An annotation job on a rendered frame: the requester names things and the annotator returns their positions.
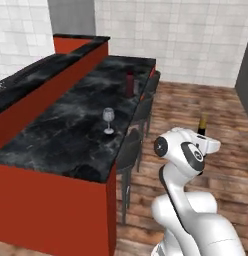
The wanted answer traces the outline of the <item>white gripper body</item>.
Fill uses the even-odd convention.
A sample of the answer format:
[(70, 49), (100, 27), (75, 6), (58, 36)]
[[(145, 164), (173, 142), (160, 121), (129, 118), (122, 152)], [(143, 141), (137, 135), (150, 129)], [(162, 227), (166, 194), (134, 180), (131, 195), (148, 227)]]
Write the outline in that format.
[(212, 154), (220, 149), (221, 142), (203, 135), (197, 135), (196, 146), (203, 154)]

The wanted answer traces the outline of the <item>wine bottle with yellow label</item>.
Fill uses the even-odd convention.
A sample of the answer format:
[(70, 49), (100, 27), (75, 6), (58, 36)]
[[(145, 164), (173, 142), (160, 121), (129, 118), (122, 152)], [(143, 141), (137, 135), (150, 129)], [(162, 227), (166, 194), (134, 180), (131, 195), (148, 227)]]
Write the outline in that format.
[(207, 115), (203, 114), (200, 117), (199, 126), (197, 133), (200, 135), (205, 136), (206, 133), (206, 126), (207, 126)]

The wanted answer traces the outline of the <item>dark red juice bottle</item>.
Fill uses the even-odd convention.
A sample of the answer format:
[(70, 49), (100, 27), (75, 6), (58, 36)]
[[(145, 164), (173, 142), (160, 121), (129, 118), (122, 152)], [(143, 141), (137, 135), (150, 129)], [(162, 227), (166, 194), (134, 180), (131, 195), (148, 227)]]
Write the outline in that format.
[(133, 97), (134, 95), (134, 74), (128, 71), (126, 75), (126, 96)]

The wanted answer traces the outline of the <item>clear wine glass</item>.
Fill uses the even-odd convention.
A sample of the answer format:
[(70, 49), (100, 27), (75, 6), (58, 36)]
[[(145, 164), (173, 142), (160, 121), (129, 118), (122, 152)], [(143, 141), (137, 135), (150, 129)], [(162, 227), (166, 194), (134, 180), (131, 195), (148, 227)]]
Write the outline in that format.
[(104, 130), (105, 134), (113, 134), (114, 130), (111, 127), (110, 123), (114, 120), (115, 118), (115, 114), (114, 114), (114, 110), (112, 108), (105, 108), (103, 111), (103, 120), (107, 123), (107, 127)]

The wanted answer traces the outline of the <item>red counter with black top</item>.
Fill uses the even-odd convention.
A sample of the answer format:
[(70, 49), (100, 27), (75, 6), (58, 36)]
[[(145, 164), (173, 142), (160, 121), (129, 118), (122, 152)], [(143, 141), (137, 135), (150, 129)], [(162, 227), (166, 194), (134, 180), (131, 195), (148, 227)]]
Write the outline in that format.
[[(116, 157), (156, 62), (111, 56), (103, 36), (57, 34), (54, 45), (0, 81), (0, 241), (114, 256)], [(126, 96), (128, 71), (140, 95)]]

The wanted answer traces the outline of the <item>dark grey tall cabinet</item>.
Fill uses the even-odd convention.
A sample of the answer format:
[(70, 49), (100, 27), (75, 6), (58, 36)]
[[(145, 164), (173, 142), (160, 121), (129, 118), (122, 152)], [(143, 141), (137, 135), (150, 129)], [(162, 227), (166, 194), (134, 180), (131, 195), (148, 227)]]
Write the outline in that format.
[(248, 116), (248, 43), (240, 66), (235, 89)]

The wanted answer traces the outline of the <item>dark grey bar stool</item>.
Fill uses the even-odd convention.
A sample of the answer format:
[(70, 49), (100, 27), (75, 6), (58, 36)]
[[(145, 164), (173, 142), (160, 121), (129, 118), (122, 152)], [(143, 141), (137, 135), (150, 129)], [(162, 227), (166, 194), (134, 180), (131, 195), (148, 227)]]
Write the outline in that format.
[(130, 206), (131, 171), (140, 153), (142, 140), (137, 129), (125, 137), (116, 159), (116, 174), (122, 177), (122, 224), (126, 223), (126, 209)]
[(149, 134), (152, 103), (153, 96), (145, 94), (140, 100), (131, 121), (132, 125), (139, 127), (141, 137), (148, 136)]
[(153, 76), (148, 80), (144, 90), (145, 97), (153, 96), (159, 84), (161, 73), (156, 70)]

